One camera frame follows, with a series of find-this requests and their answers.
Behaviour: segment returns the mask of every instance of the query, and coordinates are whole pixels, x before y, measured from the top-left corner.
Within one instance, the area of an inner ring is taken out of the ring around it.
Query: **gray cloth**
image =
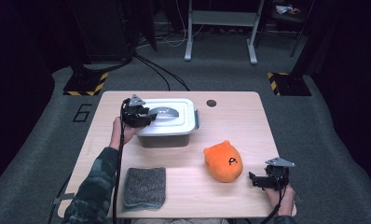
[[[125,177],[122,210],[159,209],[165,202],[165,168],[130,168]]]

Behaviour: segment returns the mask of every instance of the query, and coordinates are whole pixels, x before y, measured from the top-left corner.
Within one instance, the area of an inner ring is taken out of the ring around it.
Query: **hand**
[[[125,125],[124,129],[124,145],[127,144],[132,137],[142,130],[143,128],[132,128],[127,125]],[[119,149],[119,141],[121,138],[121,118],[116,117],[115,120],[113,121],[113,131],[112,131],[112,136],[110,140],[110,147]]]
[[[269,197],[270,204],[272,207],[275,207],[279,202],[279,192],[274,189],[265,189],[265,192]],[[284,197],[282,199],[281,207],[278,211],[278,216],[291,217],[294,209],[295,191],[290,185],[287,185],[285,189],[282,189],[282,194],[284,194]]]

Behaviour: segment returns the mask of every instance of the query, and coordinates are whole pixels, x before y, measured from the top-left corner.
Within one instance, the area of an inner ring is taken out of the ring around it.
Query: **hazard tape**
[[[94,91],[64,91],[63,95],[73,95],[73,96],[80,96],[80,95],[98,95],[103,88],[103,84],[106,81],[108,73],[104,73],[99,80],[98,86],[95,88]]]
[[[275,95],[281,95],[281,93],[279,92],[279,89],[278,89],[278,85],[276,84],[276,81],[275,81],[275,78],[273,77],[273,75],[288,76],[288,73],[268,73],[270,87],[272,88],[273,93]]]

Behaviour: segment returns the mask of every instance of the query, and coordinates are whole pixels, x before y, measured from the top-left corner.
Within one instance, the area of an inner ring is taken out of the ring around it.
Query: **camouflage sleeve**
[[[63,224],[107,223],[116,184],[117,150],[106,147],[96,158],[87,178],[64,213]]]
[[[296,224],[294,218],[289,217],[289,216],[274,217],[273,223],[274,224]]]

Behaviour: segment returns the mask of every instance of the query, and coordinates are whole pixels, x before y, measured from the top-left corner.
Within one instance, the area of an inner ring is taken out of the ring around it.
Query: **gray carpet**
[[[312,79],[304,76],[310,97],[275,96],[270,87],[267,72],[290,72],[306,38],[290,58],[295,43],[291,36],[264,35],[256,51],[258,64],[250,65],[247,37],[205,36],[195,41],[188,63],[186,43],[177,48],[158,44],[157,52],[147,46],[137,52],[181,77],[192,91],[260,94],[281,157],[296,164],[290,181],[303,199],[297,204],[298,223],[371,223],[371,181],[337,137]],[[62,95],[71,75],[70,68],[53,74],[56,87],[44,114],[0,178],[0,223],[47,223],[51,202],[75,166],[102,93]],[[172,91],[185,90],[166,77]],[[103,91],[166,90],[164,80],[136,59],[110,72],[103,86]],[[72,122],[82,104],[91,104],[84,107],[90,111],[87,121]],[[58,222],[55,212],[53,223]]]

